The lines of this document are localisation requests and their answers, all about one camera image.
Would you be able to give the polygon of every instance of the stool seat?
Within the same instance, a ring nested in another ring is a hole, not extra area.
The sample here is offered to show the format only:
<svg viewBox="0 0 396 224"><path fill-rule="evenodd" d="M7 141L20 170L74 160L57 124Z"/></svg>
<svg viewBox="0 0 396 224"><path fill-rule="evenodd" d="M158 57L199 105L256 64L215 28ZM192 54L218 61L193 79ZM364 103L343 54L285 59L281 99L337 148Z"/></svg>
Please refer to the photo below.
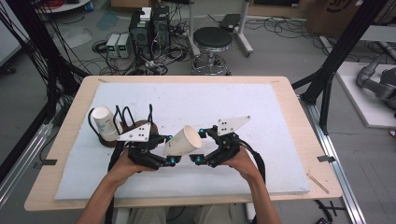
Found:
<svg viewBox="0 0 396 224"><path fill-rule="evenodd" d="M231 45L233 38L219 27L203 27L194 32L193 41L198 48L223 49Z"/></svg>

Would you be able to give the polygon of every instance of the white foam board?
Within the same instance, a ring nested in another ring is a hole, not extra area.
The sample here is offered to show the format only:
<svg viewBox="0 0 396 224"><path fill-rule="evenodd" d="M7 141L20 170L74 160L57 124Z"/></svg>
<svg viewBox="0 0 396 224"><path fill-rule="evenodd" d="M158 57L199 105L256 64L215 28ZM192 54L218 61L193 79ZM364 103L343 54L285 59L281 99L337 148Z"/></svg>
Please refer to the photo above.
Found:
<svg viewBox="0 0 396 224"><path fill-rule="evenodd" d="M218 119L251 116L237 130L240 138L260 152L266 164L271 194L310 190L288 128L271 85L265 84L101 84L91 108L115 105L131 108L134 120L146 119L149 104L160 134L175 135L186 124L197 131L211 128ZM192 153L208 154L217 148L206 138ZM162 156L164 144L152 150ZM88 199L106 174L112 149L102 147L85 119L71 148L56 200ZM184 156L176 167L133 175L116 198L158 198L249 194L247 182L229 166L196 166Z"/></svg>

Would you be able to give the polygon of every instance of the power supply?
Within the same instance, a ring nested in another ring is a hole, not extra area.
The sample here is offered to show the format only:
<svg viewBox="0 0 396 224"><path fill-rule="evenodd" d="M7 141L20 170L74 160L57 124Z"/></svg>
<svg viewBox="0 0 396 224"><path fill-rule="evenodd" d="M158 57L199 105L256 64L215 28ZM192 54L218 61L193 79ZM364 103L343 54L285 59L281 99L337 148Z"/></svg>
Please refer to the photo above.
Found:
<svg viewBox="0 0 396 224"><path fill-rule="evenodd" d="M155 51L155 45L153 44L151 21L141 21L140 13L136 11L131 18L129 33L133 43L134 56L136 58L143 57L148 61L152 61L152 52Z"/></svg>
<svg viewBox="0 0 396 224"><path fill-rule="evenodd" d="M106 43L108 57L119 58L119 48L117 48L117 42L119 42L120 35L111 35Z"/></svg>
<svg viewBox="0 0 396 224"><path fill-rule="evenodd" d="M121 58L129 58L132 50L131 37L128 34L122 34L117 43L119 54Z"/></svg>
<svg viewBox="0 0 396 224"><path fill-rule="evenodd" d="M154 24L155 41L161 48L170 45L169 31L169 6L155 7L152 14Z"/></svg>

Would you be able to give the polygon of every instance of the human hand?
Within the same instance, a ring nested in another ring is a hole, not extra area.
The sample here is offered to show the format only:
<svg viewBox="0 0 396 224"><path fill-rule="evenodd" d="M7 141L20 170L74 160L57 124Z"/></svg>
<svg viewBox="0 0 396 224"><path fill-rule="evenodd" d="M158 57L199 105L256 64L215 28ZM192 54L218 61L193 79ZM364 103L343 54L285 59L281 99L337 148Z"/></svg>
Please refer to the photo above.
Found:
<svg viewBox="0 0 396 224"><path fill-rule="evenodd" d="M244 147L240 147L239 152L234 157L222 163L222 165L233 167L247 181L251 178L261 176L259 170L256 168L256 165L253 163Z"/></svg>
<svg viewBox="0 0 396 224"><path fill-rule="evenodd" d="M133 163L128 158L128 149L124 149L119 159L114 164L113 168L107 173L104 179L119 187L126 182L129 176L141 171L155 170Z"/></svg>

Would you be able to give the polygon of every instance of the stool base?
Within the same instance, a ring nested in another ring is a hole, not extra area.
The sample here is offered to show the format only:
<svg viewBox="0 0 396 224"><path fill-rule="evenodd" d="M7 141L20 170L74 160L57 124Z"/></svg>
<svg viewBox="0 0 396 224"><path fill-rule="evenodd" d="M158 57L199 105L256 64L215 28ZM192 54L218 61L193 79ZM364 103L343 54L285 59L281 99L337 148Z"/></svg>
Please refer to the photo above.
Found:
<svg viewBox="0 0 396 224"><path fill-rule="evenodd" d="M198 73L212 76L228 72L225 60L213 52L196 55L192 59L192 69Z"/></svg>

